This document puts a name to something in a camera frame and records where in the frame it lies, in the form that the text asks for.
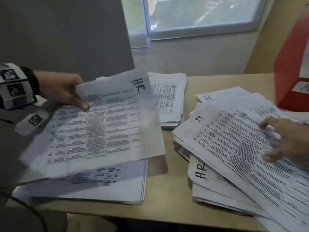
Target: white wall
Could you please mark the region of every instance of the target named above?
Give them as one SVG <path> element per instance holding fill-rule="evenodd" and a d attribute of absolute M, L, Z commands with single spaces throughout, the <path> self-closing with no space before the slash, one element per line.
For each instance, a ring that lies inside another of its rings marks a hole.
<path fill-rule="evenodd" d="M 152 41 L 147 49 L 133 50 L 135 66 L 188 76 L 243 74 L 273 2 L 268 0 L 258 31 Z"/>

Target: window pane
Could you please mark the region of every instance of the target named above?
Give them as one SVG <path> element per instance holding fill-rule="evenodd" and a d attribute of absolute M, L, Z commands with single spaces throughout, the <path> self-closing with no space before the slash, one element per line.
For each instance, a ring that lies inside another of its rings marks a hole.
<path fill-rule="evenodd" d="M 151 31 L 253 21 L 261 0 L 148 0 Z"/>
<path fill-rule="evenodd" d="M 122 0 L 131 48 L 147 46 L 141 0 Z"/>

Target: black wristband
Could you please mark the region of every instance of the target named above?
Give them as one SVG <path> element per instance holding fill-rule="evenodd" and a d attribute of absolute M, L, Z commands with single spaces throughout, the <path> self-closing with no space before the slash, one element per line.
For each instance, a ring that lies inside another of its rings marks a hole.
<path fill-rule="evenodd" d="M 33 73 L 31 68 L 28 67 L 20 67 L 20 69 L 23 71 L 23 73 L 26 75 L 28 78 L 29 84 L 31 86 L 33 95 L 39 95 L 40 92 L 40 84 L 39 81 L 36 77 L 36 75 Z"/>

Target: wooden table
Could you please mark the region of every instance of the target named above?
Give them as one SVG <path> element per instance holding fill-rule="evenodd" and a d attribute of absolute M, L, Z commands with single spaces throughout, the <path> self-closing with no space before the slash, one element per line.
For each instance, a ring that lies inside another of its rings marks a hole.
<path fill-rule="evenodd" d="M 184 115 L 188 118 L 198 99 L 195 94 L 240 86 L 274 100 L 272 74 L 245 74 L 188 77 L 184 96 Z M 174 150 L 173 134 L 163 131 L 166 156 L 149 160 L 145 201 L 141 206 L 113 203 L 55 200 L 39 208 L 70 213 L 175 222 L 238 230 L 267 231 L 252 217 L 240 216 L 192 201 L 188 162 Z"/>

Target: hand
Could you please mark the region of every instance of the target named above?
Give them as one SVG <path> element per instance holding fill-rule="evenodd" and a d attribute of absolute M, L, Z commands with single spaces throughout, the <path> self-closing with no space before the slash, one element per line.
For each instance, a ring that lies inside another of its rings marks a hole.
<path fill-rule="evenodd" d="M 67 103 L 83 111 L 89 110 L 89 104 L 75 92 L 75 87 L 84 83 L 79 75 L 53 72 L 36 72 L 35 75 L 40 84 L 40 95 L 43 98 Z"/>
<path fill-rule="evenodd" d="M 274 162 L 282 158 L 289 158 L 293 162 L 309 161 L 309 126 L 285 118 L 268 117 L 260 128 L 267 125 L 275 128 L 281 135 L 283 146 L 264 154 L 265 162 Z"/>

